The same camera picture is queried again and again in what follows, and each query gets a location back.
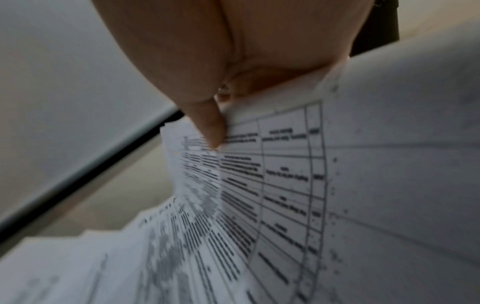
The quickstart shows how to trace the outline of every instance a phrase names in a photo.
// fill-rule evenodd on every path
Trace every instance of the stack of paper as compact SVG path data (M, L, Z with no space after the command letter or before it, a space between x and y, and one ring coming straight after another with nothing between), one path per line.
M26 239L0 301L480 301L479 23L161 129L174 196L123 231Z

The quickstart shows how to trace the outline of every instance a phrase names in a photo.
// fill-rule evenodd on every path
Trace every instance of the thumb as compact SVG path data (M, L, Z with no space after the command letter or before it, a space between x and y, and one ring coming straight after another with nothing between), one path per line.
M176 103L203 134L210 148L218 147L225 138L227 127L215 99L202 102Z

